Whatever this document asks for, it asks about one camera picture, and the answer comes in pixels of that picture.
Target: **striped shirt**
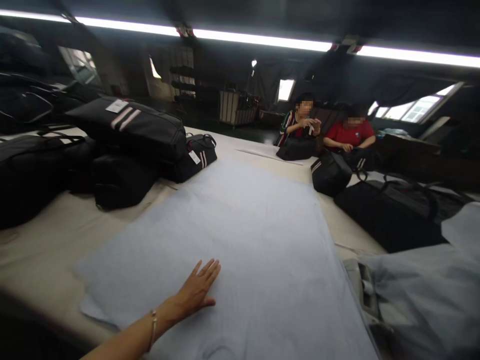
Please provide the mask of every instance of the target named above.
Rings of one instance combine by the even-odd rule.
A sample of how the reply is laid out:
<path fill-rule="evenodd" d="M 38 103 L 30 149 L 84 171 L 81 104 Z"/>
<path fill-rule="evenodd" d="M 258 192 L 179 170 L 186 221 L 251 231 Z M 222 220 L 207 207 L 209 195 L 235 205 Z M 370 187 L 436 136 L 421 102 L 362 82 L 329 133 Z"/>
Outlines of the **striped shirt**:
<path fill-rule="evenodd" d="M 287 133 L 287 128 L 295 125 L 297 123 L 297 120 L 295 119 L 295 112 L 289 111 L 285 115 L 285 119 L 283 119 L 283 122 L 281 123 L 280 127 L 280 135 L 278 136 L 277 140 L 273 143 L 275 146 L 282 146 L 285 143 L 285 140 L 288 139 L 288 137 L 293 136 L 294 138 L 311 138 L 312 136 L 309 135 L 310 128 L 308 126 L 306 127 L 301 127 L 295 130 L 294 132 Z"/>

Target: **black hair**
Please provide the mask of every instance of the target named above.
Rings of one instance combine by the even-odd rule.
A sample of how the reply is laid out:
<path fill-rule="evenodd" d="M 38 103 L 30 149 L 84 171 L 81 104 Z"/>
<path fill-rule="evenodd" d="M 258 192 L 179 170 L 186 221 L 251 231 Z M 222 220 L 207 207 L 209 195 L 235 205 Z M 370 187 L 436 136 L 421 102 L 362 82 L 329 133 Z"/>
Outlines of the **black hair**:
<path fill-rule="evenodd" d="M 348 107 L 346 114 L 349 118 L 366 118 L 367 117 L 367 108 L 365 105 L 356 102 Z"/>
<path fill-rule="evenodd" d="M 304 101 L 313 101 L 315 102 L 315 95 L 311 92 L 303 92 L 298 95 L 295 99 L 295 105 L 301 104 Z"/>

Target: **ceiling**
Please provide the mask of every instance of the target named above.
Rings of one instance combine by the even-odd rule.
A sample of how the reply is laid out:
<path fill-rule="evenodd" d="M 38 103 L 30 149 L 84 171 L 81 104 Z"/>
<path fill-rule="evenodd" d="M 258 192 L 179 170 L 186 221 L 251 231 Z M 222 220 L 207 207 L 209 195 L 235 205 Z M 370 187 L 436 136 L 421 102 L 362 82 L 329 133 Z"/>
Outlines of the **ceiling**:
<path fill-rule="evenodd" d="M 0 0 L 1 8 L 311 40 L 480 54 L 480 3 L 451 0 Z"/>

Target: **hand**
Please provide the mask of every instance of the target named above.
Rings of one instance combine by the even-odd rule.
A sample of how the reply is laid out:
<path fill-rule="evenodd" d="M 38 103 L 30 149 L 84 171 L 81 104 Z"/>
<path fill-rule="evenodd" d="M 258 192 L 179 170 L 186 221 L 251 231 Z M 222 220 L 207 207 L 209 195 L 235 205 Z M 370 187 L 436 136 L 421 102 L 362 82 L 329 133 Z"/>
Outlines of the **hand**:
<path fill-rule="evenodd" d="M 308 126 L 310 126 L 310 125 L 313 125 L 314 122 L 315 122 L 315 120 L 313 120 L 313 119 L 304 118 L 302 121 L 300 121 L 300 126 L 301 126 L 302 128 L 306 128 L 306 127 L 308 127 Z"/>
<path fill-rule="evenodd" d="M 202 260 L 196 264 L 190 276 L 175 296 L 169 297 L 160 306 L 164 311 L 172 316 L 175 322 L 195 314 L 205 307 L 215 306 L 215 299 L 207 296 L 210 287 L 220 273 L 219 261 L 211 259 L 201 270 Z"/>
<path fill-rule="evenodd" d="M 354 149 L 352 144 L 343 144 L 341 143 L 339 146 L 340 149 L 343 149 L 344 152 L 349 153 Z"/>
<path fill-rule="evenodd" d="M 318 120 L 317 118 L 313 119 L 313 132 L 315 134 L 318 134 L 320 132 L 320 125 L 322 124 L 322 122 L 320 120 Z"/>

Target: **ceiling light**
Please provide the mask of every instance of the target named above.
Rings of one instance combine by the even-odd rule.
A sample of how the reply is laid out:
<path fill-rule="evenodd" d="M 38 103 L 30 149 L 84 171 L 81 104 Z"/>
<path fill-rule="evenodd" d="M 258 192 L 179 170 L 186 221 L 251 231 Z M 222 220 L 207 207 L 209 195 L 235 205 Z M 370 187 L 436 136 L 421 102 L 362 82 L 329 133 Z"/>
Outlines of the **ceiling light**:
<path fill-rule="evenodd" d="M 332 47 L 330 42 L 296 40 L 281 37 L 239 34 L 233 32 L 193 29 L 193 33 L 199 39 L 224 40 L 235 43 L 269 45 L 281 48 L 303 49 L 320 52 L 326 52 Z"/>
<path fill-rule="evenodd" d="M 66 18 L 59 15 L 50 15 L 42 14 L 35 12 L 24 12 L 24 11 L 13 11 L 13 10 L 2 10 L 0 9 L 0 16 L 9 16 L 14 18 L 26 18 L 26 19 L 38 19 L 38 20 L 49 20 L 56 21 L 60 23 L 69 23 Z"/>
<path fill-rule="evenodd" d="M 104 20 L 96 19 L 90 17 L 75 17 L 79 23 L 82 23 L 87 26 L 99 27 L 99 28 L 108 28 L 108 29 L 118 29 L 118 30 L 130 30 L 141 33 L 150 33 L 150 34 L 160 34 L 160 35 L 169 35 L 177 36 L 180 34 L 177 32 L 173 26 L 160 26 L 160 25 L 150 25 L 142 24 L 136 22 L 126 22 L 126 21 L 116 21 L 116 20 Z"/>
<path fill-rule="evenodd" d="M 436 52 L 363 46 L 361 50 L 357 52 L 357 55 L 370 56 L 374 58 L 407 60 L 431 64 L 480 68 L 480 57 L 443 54 Z"/>

